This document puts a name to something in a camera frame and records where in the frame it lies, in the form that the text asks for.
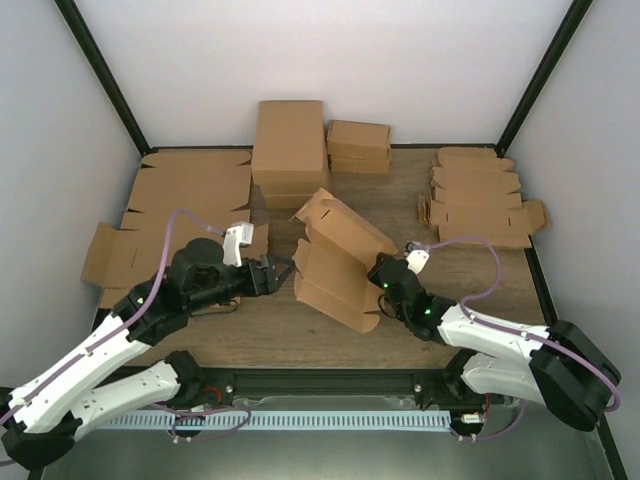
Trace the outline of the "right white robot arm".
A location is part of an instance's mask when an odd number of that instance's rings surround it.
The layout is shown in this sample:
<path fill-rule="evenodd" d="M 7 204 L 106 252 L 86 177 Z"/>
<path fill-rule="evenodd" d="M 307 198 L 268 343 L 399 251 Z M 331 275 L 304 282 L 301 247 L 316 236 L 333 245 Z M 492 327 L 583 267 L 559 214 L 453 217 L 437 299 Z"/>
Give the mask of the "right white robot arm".
<path fill-rule="evenodd" d="M 418 279 L 428 258 L 424 250 L 403 259 L 380 253 L 368 279 L 414 336 L 458 348 L 444 378 L 451 400 L 498 394 L 535 402 L 581 431 L 620 406 L 619 370 L 578 326 L 514 323 L 431 294 Z"/>

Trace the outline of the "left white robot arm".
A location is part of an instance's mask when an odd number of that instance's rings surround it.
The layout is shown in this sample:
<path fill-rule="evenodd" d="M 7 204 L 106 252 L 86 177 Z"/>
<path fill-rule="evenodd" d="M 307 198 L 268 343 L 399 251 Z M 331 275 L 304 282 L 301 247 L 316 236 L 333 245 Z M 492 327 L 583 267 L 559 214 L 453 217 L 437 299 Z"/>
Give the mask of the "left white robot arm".
<path fill-rule="evenodd" d="M 196 402 L 204 392 L 200 366 L 175 351 L 129 377 L 108 377 L 167 336 L 194 313 L 237 297 L 277 292 L 294 270 L 290 258 L 263 255 L 225 264 L 216 241 L 196 238 L 169 266 L 134 286 L 99 327 L 62 360 L 1 401 L 1 442 L 11 463 L 44 468 L 93 430 L 151 404 L 163 408 Z"/>

